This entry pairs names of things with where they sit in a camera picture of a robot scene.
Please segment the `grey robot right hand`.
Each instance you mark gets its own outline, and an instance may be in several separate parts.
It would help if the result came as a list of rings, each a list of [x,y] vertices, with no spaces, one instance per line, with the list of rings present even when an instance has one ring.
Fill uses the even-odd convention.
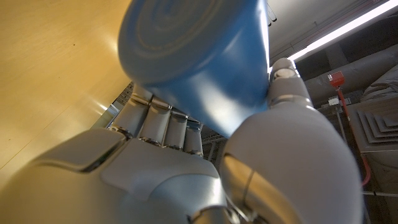
[[[361,223],[355,159],[293,61],[276,61],[267,100],[215,167],[202,157],[200,123],[135,87],[110,128],[15,174],[1,190],[1,222]]]

